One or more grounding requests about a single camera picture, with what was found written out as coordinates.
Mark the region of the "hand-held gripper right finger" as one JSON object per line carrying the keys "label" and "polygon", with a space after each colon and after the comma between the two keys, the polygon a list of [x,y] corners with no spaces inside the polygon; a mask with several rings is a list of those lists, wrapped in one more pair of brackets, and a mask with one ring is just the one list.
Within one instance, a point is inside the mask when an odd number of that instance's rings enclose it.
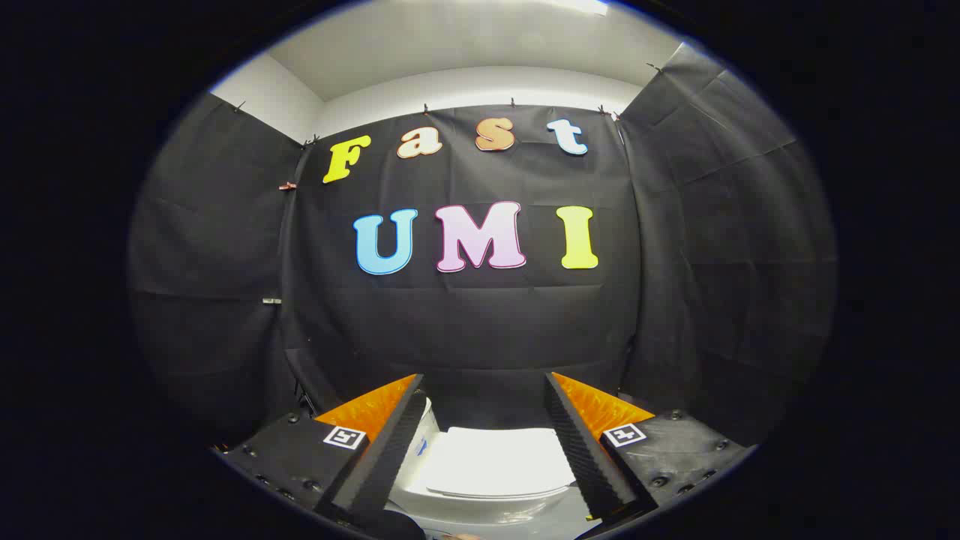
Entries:
{"label": "hand-held gripper right finger", "polygon": [[561,373],[546,373],[544,387],[589,519],[603,526],[678,505],[751,454],[682,410],[657,415]]}

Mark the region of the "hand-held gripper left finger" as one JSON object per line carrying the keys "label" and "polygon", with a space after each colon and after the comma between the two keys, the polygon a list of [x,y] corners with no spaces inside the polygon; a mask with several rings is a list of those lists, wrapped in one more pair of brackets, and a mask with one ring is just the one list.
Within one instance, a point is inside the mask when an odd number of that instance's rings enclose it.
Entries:
{"label": "hand-held gripper left finger", "polygon": [[319,415],[290,413],[217,457],[302,514],[363,533],[386,509],[428,396],[421,373]]}

